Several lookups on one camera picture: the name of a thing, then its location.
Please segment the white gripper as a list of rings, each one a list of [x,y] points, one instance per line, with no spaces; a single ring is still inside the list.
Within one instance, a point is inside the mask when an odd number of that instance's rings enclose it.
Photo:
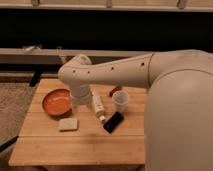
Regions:
[[[70,87],[70,97],[73,106],[88,105],[92,101],[89,85],[73,85]]]

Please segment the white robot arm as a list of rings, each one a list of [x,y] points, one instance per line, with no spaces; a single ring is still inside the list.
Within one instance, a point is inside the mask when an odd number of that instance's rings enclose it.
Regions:
[[[79,54],[58,77],[77,105],[89,102],[92,84],[146,88],[146,171],[213,171],[213,53],[153,52],[96,65]]]

